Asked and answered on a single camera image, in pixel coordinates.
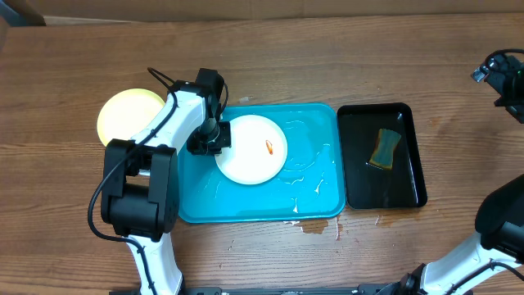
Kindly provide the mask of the white plate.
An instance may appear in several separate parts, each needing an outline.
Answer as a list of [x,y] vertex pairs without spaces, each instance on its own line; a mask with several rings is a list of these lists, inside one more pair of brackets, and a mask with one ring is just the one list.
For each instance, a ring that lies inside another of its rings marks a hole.
[[258,115],[230,121],[231,147],[215,157],[219,170],[230,180],[245,185],[272,179],[287,159],[287,139],[272,120]]

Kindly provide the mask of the yellow plate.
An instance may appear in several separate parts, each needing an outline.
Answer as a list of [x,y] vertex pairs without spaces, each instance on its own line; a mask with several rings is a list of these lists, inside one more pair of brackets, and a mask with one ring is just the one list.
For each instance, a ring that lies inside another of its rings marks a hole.
[[164,105],[159,95],[144,88],[119,92],[100,110],[97,135],[104,146],[114,138],[131,139],[149,125]]

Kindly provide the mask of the yellow green sponge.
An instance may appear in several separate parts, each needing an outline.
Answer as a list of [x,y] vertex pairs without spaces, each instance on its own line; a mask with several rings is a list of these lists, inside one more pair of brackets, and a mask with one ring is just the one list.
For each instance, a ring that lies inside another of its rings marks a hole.
[[401,134],[390,129],[379,129],[373,153],[368,164],[378,169],[391,170],[395,150],[401,140]]

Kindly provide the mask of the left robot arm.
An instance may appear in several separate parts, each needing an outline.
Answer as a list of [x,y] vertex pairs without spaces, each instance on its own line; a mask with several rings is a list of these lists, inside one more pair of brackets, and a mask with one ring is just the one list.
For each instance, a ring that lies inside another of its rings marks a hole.
[[101,203],[110,239],[133,252],[140,294],[181,294],[183,275],[176,266],[170,232],[178,218],[178,153],[214,156],[231,145],[230,124],[221,116],[228,86],[211,81],[176,81],[168,102],[145,135],[113,139],[106,146],[101,183],[92,202]]

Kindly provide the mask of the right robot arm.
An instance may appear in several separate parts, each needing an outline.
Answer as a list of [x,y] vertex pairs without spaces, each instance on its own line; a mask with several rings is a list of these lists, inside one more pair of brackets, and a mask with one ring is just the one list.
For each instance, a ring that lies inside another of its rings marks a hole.
[[[520,48],[489,54],[472,73],[499,94],[494,101],[519,123],[523,122],[523,61]],[[471,294],[482,282],[505,270],[523,279],[523,176],[489,194],[476,215],[475,232],[437,261],[421,264],[378,294]]]

